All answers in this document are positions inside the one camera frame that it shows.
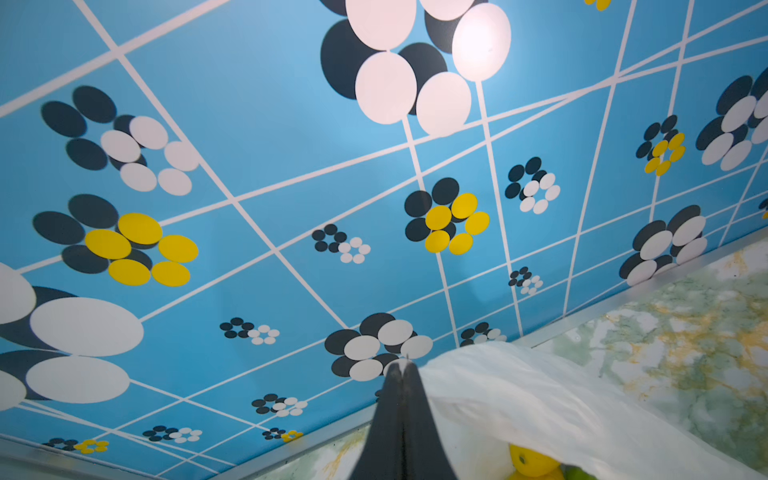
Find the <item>white translucent plastic bag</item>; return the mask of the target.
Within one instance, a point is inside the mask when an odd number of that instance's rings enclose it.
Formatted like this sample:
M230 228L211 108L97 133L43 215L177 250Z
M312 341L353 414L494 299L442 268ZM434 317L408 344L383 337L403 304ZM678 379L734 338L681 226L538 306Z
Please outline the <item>white translucent plastic bag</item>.
M444 353L419 370L460 479L504 479L511 445L598 479L759 479L575 363L510 343Z

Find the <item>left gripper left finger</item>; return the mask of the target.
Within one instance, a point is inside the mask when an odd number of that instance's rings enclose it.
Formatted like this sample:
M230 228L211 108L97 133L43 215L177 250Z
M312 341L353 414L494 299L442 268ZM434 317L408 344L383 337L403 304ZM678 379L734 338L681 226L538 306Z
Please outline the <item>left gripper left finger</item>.
M379 401L351 479L401 479L404 469L401 394L405 361L388 365Z

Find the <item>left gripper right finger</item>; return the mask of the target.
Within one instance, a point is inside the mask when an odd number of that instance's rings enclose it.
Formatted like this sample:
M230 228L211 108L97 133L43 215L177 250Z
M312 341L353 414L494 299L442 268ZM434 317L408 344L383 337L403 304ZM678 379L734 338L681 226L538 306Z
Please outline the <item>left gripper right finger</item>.
M404 479L456 479L443 449L417 366L403 369Z

